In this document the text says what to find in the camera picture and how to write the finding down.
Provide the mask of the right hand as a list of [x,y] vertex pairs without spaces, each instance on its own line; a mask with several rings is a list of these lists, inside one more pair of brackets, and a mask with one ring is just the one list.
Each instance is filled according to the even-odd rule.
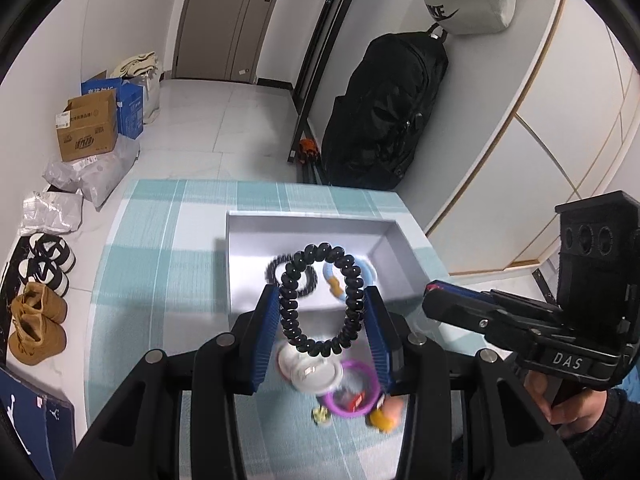
[[587,389],[552,408],[546,398],[550,379],[533,370],[527,373],[524,386],[548,422],[558,426],[558,435],[562,439],[583,434],[596,426],[608,400],[606,391]]

